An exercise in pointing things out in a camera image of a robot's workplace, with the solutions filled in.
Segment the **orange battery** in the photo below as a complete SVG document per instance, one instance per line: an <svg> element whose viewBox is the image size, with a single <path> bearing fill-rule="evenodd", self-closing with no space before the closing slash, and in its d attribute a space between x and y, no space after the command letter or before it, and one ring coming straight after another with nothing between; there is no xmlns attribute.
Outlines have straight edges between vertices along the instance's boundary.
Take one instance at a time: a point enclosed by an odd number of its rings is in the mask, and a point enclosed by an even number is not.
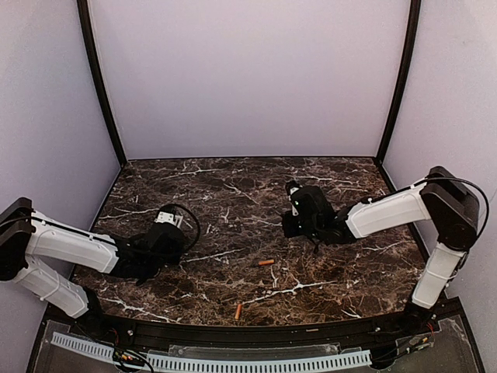
<svg viewBox="0 0 497 373"><path fill-rule="evenodd" d="M240 319L240 316L241 316L241 313L242 313L242 307L243 307L243 304L237 304L237 308L236 308L236 311L235 311L235 317L234 317L235 320L239 320Z"/></svg>
<svg viewBox="0 0 497 373"><path fill-rule="evenodd" d="M271 260L261 260L258 262L258 266L268 266L268 265L273 265L275 263L275 260L274 259L271 259Z"/></svg>

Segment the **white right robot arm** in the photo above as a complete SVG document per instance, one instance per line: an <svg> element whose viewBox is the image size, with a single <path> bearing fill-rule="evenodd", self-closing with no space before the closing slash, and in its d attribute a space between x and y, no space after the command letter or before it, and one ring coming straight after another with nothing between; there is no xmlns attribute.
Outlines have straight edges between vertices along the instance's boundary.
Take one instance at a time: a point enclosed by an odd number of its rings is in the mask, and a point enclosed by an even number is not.
<svg viewBox="0 0 497 373"><path fill-rule="evenodd" d="M436 246L410 297L410 304L430 309L464 265L488 224L489 200L476 184L455 177L442 166L400 190L365 197L336 211L318 186L285 186L291 209L282 216L287 238L304 236L315 244L345 245L401 225L431 221Z"/></svg>

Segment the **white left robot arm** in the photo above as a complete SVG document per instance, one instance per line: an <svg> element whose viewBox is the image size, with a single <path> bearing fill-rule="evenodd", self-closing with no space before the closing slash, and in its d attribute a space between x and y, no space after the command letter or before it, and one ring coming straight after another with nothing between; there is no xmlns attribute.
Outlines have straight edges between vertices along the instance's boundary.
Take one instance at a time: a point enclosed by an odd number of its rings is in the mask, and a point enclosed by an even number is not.
<svg viewBox="0 0 497 373"><path fill-rule="evenodd" d="M149 229L129 238L83 231L55 221L20 197L1 213L1 279L20 284L73 319L99 318L94 291L70 282L44 257L78 264L139 284L177 264L190 249L178 204L161 207Z"/></svg>

